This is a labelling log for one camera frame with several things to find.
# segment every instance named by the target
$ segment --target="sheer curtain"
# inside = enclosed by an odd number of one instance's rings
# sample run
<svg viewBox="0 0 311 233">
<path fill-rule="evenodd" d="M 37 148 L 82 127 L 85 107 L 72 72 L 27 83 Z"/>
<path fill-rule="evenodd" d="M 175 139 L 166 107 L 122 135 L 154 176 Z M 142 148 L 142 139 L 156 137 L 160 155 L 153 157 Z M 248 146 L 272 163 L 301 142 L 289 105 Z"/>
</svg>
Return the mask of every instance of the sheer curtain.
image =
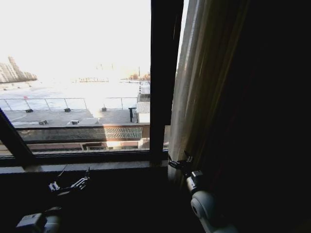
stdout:
<svg viewBox="0 0 311 233">
<path fill-rule="evenodd" d="M 231 58 L 247 11 L 247 0 L 190 0 L 175 78 L 169 155 L 194 157 L 199 168 Z M 169 167 L 169 179 L 182 182 Z"/>
</svg>

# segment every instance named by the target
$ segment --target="robotic hand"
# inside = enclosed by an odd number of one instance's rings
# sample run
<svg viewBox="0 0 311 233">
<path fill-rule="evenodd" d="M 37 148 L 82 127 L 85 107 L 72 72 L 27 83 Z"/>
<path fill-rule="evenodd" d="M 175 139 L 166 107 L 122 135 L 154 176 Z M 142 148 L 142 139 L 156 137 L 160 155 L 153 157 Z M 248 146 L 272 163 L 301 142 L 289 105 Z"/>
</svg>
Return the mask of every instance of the robotic hand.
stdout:
<svg viewBox="0 0 311 233">
<path fill-rule="evenodd" d="M 89 181 L 89 168 L 86 171 L 84 177 L 82 177 L 81 179 L 79 179 L 76 183 L 72 184 L 71 186 L 68 187 L 60 187 L 57 182 L 59 181 L 61 175 L 64 173 L 64 169 L 63 171 L 57 176 L 56 181 L 54 181 L 53 183 L 49 184 L 49 188 L 51 190 L 52 193 L 54 193 L 57 196 L 61 196 L 61 195 L 66 195 L 69 193 L 72 193 L 74 191 L 78 191 L 78 190 L 82 190 L 86 187 L 88 181 Z"/>
<path fill-rule="evenodd" d="M 187 186 L 192 194 L 191 207 L 195 215 L 200 219 L 201 224 L 207 233 L 238 233 L 237 229 L 230 224 L 222 224 L 215 227 L 211 220 L 216 218 L 215 198 L 207 191 L 200 190 L 203 173 L 201 171 L 190 171 L 192 156 L 185 152 L 188 159 L 173 161 L 169 156 L 169 166 L 179 169 L 186 177 Z"/>
</svg>

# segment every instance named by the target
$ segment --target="tall building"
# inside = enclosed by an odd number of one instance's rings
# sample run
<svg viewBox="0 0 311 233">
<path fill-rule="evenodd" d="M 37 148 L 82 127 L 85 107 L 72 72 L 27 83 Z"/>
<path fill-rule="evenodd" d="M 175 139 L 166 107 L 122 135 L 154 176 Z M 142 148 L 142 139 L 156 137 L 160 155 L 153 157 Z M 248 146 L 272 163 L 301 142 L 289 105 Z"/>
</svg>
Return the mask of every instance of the tall building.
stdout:
<svg viewBox="0 0 311 233">
<path fill-rule="evenodd" d="M 13 57 L 9 57 L 9 61 L 15 71 L 15 73 L 17 74 L 17 77 L 20 81 L 26 81 L 26 76 L 25 74 L 19 69 L 18 65 L 16 64 L 15 60 Z"/>
<path fill-rule="evenodd" d="M 37 80 L 37 76 L 29 72 L 24 72 L 27 80 Z"/>
<path fill-rule="evenodd" d="M 9 83 L 18 80 L 17 74 L 10 65 L 0 63 L 0 82 Z"/>
</svg>

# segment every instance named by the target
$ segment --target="fence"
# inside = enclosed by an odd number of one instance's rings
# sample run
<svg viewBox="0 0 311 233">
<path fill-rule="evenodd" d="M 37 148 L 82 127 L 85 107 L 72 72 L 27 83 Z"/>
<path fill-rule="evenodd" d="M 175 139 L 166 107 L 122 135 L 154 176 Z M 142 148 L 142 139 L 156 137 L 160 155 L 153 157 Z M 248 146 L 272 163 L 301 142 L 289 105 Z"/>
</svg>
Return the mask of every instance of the fence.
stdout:
<svg viewBox="0 0 311 233">
<path fill-rule="evenodd" d="M 137 104 L 136 97 L 119 98 L 40 98 L 40 99 L 0 99 L 0 108 L 8 111 L 33 110 L 72 110 L 88 109 L 128 109 Z"/>
</svg>

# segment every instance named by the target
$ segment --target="window glass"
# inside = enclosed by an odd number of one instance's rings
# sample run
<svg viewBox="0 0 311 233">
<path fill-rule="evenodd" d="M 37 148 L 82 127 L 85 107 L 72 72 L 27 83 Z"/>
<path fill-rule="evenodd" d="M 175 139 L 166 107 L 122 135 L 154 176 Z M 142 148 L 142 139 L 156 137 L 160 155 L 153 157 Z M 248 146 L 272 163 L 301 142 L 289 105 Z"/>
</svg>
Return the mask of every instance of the window glass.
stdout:
<svg viewBox="0 0 311 233">
<path fill-rule="evenodd" d="M 12 155 L 7 147 L 0 141 L 0 156 Z"/>
<path fill-rule="evenodd" d="M 149 148 L 149 0 L 1 8 L 0 108 L 34 154 Z"/>
<path fill-rule="evenodd" d="M 181 28 L 180 28 L 180 38 L 179 38 L 179 47 L 178 47 L 178 57 L 177 57 L 177 68 L 176 68 L 176 71 L 178 70 L 178 63 L 179 63 L 181 45 L 182 45 L 183 37 L 184 37 L 184 30 L 185 30 L 185 25 L 186 25 L 188 5 L 189 5 L 189 0 L 185 0 L 184 1 L 184 8 L 183 8 L 183 15 L 182 15 L 182 18 L 181 18 Z M 164 141 L 163 141 L 163 149 L 164 150 L 168 150 L 169 149 L 170 136 L 171 136 L 171 126 L 170 125 L 166 125 L 165 126 L 165 132 L 164 132 Z"/>
</svg>

